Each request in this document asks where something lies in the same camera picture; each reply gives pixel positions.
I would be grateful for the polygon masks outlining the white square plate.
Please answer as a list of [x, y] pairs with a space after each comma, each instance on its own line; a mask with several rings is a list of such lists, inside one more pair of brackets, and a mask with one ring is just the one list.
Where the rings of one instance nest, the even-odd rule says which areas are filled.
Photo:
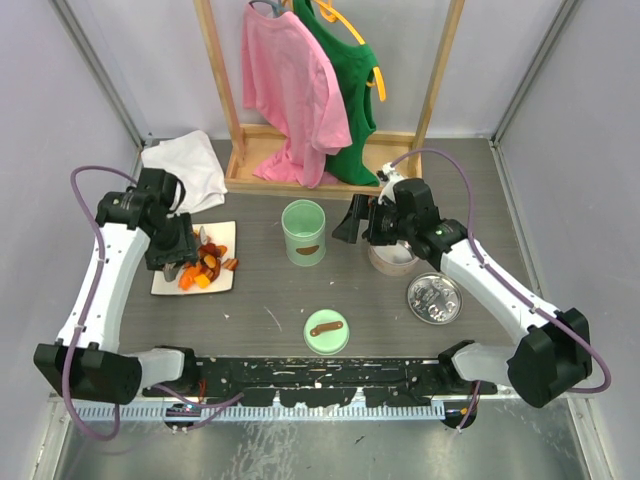
[[[217, 222], [206, 224], [195, 224], [195, 228], [203, 227], [206, 233], [213, 240], [220, 240], [223, 245], [228, 248], [227, 253], [223, 257], [224, 260], [232, 258], [237, 253], [236, 250], [236, 222]], [[188, 290], [183, 290], [179, 286], [179, 278], [172, 282], [166, 282], [162, 272], [155, 272], [151, 285], [151, 294], [156, 296], [180, 296], [180, 295], [199, 295], [218, 292], [226, 292], [233, 288], [233, 280], [235, 273], [233, 271], [222, 269], [219, 277], [206, 288], [194, 284]]]

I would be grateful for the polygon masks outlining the metal serving tongs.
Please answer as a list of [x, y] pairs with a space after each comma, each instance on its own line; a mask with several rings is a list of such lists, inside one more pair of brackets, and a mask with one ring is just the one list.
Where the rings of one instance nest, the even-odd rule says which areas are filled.
[[203, 258], [207, 255], [203, 247], [209, 243], [210, 237], [204, 225], [191, 228], [184, 240], [184, 249], [178, 252], [178, 259], [165, 262], [163, 265], [162, 272], [167, 282], [176, 280], [191, 268], [200, 268]]

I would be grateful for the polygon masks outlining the mint green tin canister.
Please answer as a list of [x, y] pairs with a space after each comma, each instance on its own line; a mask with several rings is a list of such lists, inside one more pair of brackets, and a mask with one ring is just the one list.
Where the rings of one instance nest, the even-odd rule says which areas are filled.
[[281, 215], [288, 259], [297, 266], [317, 265], [326, 253], [326, 216], [322, 207], [307, 199], [298, 199], [285, 207]]

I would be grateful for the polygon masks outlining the white cloth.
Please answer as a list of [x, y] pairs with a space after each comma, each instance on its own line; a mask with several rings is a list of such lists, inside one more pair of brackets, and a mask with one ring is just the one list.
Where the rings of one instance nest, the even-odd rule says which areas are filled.
[[195, 214], [225, 203], [225, 175], [205, 132], [160, 141], [141, 158], [144, 167], [164, 169], [183, 182], [186, 194], [178, 213]]

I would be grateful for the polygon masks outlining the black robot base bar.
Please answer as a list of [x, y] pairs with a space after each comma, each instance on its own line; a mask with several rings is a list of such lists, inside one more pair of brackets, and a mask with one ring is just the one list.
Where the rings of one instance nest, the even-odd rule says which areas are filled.
[[434, 359], [421, 358], [241, 358], [200, 357], [196, 380], [171, 388], [208, 404], [240, 395], [243, 406], [309, 408], [347, 406], [364, 396], [377, 408], [429, 406], [437, 396], [467, 397], [474, 384]]

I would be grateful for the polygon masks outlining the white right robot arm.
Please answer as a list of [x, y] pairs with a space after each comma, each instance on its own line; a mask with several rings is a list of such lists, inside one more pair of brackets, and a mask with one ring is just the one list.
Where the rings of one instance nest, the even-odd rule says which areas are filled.
[[498, 265], [459, 221], [444, 219], [429, 186], [417, 178], [390, 181], [378, 197], [356, 194], [335, 239], [372, 246], [406, 242], [412, 253], [470, 293], [510, 335], [510, 347], [462, 341], [440, 354], [438, 379], [459, 394], [473, 381], [513, 388], [541, 408], [593, 371], [589, 324], [577, 309], [543, 301]]

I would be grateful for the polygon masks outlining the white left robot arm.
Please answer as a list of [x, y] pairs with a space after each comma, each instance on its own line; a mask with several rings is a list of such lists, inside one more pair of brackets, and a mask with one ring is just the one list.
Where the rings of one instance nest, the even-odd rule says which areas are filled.
[[191, 217], [177, 211], [185, 194], [177, 176], [144, 168], [135, 184], [106, 193], [95, 211], [85, 213], [95, 237], [85, 278], [56, 340], [38, 344], [33, 356], [63, 398], [126, 405], [157, 384], [178, 396], [199, 387], [191, 348], [119, 351], [124, 307], [139, 264], [166, 275], [198, 258]]

